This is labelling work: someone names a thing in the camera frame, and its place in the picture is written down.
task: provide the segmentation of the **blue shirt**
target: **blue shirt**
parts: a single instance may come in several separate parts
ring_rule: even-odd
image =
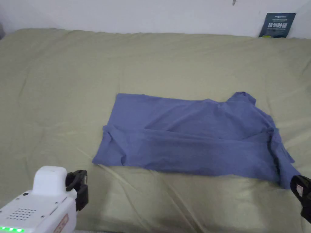
[[[93,163],[234,174],[290,189],[299,172],[273,119],[255,103],[245,92],[226,102],[118,94]]]

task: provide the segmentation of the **green led light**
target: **green led light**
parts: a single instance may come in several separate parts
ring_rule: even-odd
[[[24,229],[20,228],[13,228],[13,227],[6,227],[6,226],[0,226],[0,231],[8,231],[8,232],[24,232]]]

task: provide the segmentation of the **black mount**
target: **black mount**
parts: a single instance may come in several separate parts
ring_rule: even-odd
[[[66,191],[75,189],[77,192],[76,210],[81,211],[89,202],[89,193],[87,186],[87,171],[77,170],[70,172],[66,176]]]

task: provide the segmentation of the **white wall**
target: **white wall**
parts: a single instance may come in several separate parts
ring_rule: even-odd
[[[0,0],[6,33],[54,27],[257,37],[267,12],[297,13],[289,37],[311,38],[311,0]]]

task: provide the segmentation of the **label sticker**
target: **label sticker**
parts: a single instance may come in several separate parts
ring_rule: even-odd
[[[60,221],[59,225],[56,227],[53,233],[60,233],[63,228],[66,226],[67,222],[69,221],[68,214],[66,214],[63,219]]]
[[[300,185],[297,185],[296,190],[297,190],[299,196],[302,197],[302,194],[303,194],[303,192],[304,192],[304,188],[301,187]]]

